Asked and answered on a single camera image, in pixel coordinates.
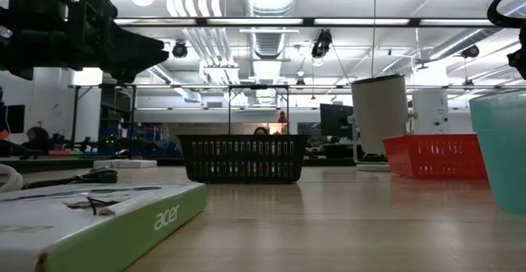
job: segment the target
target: white cylinder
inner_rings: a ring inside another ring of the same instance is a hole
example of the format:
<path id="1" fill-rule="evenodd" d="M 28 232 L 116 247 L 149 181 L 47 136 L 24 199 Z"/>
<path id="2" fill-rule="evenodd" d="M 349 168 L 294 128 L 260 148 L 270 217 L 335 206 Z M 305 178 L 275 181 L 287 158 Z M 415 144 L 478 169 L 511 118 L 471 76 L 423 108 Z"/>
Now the white cylinder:
<path id="1" fill-rule="evenodd" d="M 351 88 L 363 151 L 385 154 L 382 140 L 405 134 L 408 121 L 405 77 L 393 75 L 358 80 Z"/>

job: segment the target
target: security camera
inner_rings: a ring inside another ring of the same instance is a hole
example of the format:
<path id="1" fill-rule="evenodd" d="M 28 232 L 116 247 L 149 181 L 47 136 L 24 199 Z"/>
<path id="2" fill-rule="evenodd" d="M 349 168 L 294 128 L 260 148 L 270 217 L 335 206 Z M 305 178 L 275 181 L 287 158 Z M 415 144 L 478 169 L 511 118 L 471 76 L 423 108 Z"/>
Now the security camera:
<path id="1" fill-rule="evenodd" d="M 183 40 L 178 40 L 173 46 L 172 54 L 175 58 L 185 58 L 188 55 L 188 49 L 186 42 Z"/>

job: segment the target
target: desk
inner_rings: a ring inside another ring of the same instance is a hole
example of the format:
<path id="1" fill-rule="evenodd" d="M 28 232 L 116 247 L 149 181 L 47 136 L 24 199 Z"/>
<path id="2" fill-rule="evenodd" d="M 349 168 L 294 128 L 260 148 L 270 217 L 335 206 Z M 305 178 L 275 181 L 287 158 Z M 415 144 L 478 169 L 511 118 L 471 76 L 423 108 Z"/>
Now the desk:
<path id="1" fill-rule="evenodd" d="M 189 182 L 184 168 L 118 171 L 120 182 Z M 499 210 L 487 182 L 423 182 L 353 168 L 304 168 L 293 185 L 207 188 L 205 212 L 126 272 L 519 272 L 526 267 L 526 218 Z"/>

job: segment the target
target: plastic basket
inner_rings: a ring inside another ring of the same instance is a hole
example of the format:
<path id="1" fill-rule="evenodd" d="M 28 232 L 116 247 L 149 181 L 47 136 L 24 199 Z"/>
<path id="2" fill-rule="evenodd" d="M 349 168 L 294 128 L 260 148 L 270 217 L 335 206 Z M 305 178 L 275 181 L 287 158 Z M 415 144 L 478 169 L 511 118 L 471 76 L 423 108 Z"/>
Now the plastic basket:
<path id="1" fill-rule="evenodd" d="M 419 179 L 487 180 L 476 135 L 411 135 L 384 140 L 391 172 Z"/>
<path id="2" fill-rule="evenodd" d="M 307 136 L 191 135 L 181 140 L 195 182 L 296 182 Z"/>

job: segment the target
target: acer box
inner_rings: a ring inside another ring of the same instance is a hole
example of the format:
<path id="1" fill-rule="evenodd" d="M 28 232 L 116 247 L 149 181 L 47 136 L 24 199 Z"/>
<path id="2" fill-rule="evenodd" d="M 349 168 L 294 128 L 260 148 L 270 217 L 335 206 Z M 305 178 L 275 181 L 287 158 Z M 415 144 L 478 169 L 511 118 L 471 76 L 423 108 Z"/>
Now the acer box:
<path id="1" fill-rule="evenodd" d="M 120 271 L 199 214 L 201 184 L 84 184 L 0 194 L 0 271 Z"/>

